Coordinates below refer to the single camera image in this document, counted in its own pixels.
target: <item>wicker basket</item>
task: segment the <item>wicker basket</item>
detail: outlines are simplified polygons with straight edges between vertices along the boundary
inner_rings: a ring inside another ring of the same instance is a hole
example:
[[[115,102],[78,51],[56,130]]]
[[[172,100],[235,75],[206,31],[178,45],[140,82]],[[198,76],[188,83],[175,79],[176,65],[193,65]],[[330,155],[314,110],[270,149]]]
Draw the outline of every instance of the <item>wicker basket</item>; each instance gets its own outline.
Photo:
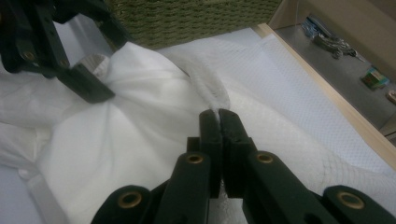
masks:
[[[150,49],[268,22],[281,0],[106,0],[134,42]]]

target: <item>grey surface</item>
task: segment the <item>grey surface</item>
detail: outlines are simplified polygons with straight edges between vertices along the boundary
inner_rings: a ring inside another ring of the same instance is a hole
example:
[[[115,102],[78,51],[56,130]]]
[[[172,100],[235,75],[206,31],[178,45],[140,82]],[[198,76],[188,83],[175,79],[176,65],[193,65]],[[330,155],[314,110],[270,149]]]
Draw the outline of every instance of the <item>grey surface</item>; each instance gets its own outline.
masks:
[[[44,223],[16,169],[0,165],[0,180],[0,224]]]
[[[385,97],[389,90],[396,90],[394,82],[391,81],[384,89],[375,91],[371,91],[361,82],[361,77],[371,66],[370,63],[350,56],[335,60],[330,52],[312,43],[300,25],[276,32],[377,129],[396,112],[396,105]]]

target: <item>screw hole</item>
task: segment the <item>screw hole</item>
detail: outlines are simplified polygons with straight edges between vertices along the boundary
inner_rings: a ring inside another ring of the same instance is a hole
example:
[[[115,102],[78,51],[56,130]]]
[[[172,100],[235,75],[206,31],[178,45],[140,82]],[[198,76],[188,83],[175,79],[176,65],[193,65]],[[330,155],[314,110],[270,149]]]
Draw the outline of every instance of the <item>screw hole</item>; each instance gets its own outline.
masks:
[[[202,156],[200,156],[200,155],[190,155],[187,158],[187,161],[189,163],[193,163],[193,164],[201,163],[203,160],[204,160],[204,158]]]
[[[271,163],[271,162],[273,162],[274,158],[272,158],[272,156],[270,156],[270,155],[261,153],[261,154],[257,155],[257,160],[262,163]]]
[[[23,58],[25,58],[25,59],[27,59],[29,61],[32,61],[32,60],[35,59],[35,55],[32,52],[30,52],[30,51],[25,51],[23,53]]]
[[[118,203],[120,208],[134,208],[142,202],[142,195],[137,191],[121,194]]]
[[[339,192],[337,198],[343,205],[349,208],[362,209],[364,207],[364,201],[360,197],[349,192]]]

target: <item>black plastic part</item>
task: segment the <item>black plastic part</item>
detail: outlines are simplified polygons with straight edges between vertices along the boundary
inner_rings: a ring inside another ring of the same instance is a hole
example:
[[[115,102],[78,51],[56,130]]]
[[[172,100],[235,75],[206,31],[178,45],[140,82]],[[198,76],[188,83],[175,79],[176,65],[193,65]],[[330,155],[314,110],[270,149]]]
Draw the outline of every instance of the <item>black plastic part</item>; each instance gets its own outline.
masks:
[[[54,10],[51,0],[0,0],[0,53],[4,67],[10,73],[24,70],[41,73],[46,78],[57,77],[89,103],[100,103],[113,97],[114,92],[85,67],[69,69],[69,61],[52,21],[56,12],[69,20],[75,10],[109,21],[106,5],[97,0],[55,3],[58,8]]]
[[[338,223],[276,155],[252,152],[246,165],[244,212],[250,224]]]
[[[99,208],[92,224],[143,224],[149,207],[150,192],[138,186],[114,191]]]
[[[396,218],[373,199],[346,186],[326,188],[322,202],[343,224],[396,223]]]
[[[205,224],[209,206],[210,159],[201,152],[182,154],[168,181],[155,224]]]
[[[188,137],[187,138],[187,152],[200,151],[200,139],[199,137]]]
[[[91,104],[103,102],[115,95],[82,64],[60,73],[58,79]]]
[[[212,110],[206,110],[199,115],[200,122],[200,149],[211,160],[210,196],[219,197],[222,173],[222,137],[219,122]]]
[[[245,158],[256,148],[241,119],[232,111],[219,111],[223,137],[223,179],[229,198],[242,198],[246,187]]]
[[[163,198],[163,193],[165,192],[167,185],[168,185],[168,181],[165,181],[160,186],[158,186],[157,188],[151,191],[150,203],[142,219],[143,220],[142,224],[151,224],[154,222],[154,218],[160,207],[160,202],[161,199]]]

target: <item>white cloth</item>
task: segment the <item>white cloth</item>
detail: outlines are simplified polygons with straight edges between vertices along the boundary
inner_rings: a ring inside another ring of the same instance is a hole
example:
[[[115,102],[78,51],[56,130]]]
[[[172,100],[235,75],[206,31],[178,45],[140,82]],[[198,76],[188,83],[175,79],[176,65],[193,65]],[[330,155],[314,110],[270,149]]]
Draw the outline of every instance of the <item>white cloth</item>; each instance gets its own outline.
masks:
[[[133,44],[115,53],[107,69],[102,58],[99,77],[116,97],[101,104],[84,103],[56,80],[29,75],[19,80],[2,73],[15,85],[9,85],[5,96],[10,98],[0,104],[0,121],[13,125],[19,136],[25,134],[26,142],[10,138],[8,143],[0,138],[0,152],[17,155],[24,165],[18,166],[9,157],[7,161],[26,171],[25,177],[34,176],[29,187],[46,220],[59,216],[59,211],[51,211],[57,206],[49,209],[47,202],[59,204],[65,214],[60,217],[62,223],[85,224],[115,189],[125,185],[153,189],[161,184],[169,178],[177,156],[186,150],[187,137],[198,136],[199,113],[214,107],[213,101],[227,106],[228,97],[231,110],[239,114],[258,149],[278,155],[309,189],[320,194],[327,186],[348,185],[396,214],[393,172],[352,133],[347,121],[273,37],[252,47],[203,41],[163,53],[177,60],[171,54],[183,52],[179,56],[185,55],[185,60],[177,63],[196,74],[203,64],[212,62],[203,70],[202,81],[214,97],[201,97],[173,63]],[[205,51],[202,44],[210,50]],[[216,83],[205,83],[208,80]],[[218,91],[216,84],[227,91]],[[25,103],[16,105],[11,99]],[[321,125],[327,125],[330,138],[316,133]],[[364,165],[367,161],[373,164]],[[240,201],[223,195],[211,205],[210,223],[246,223]]]

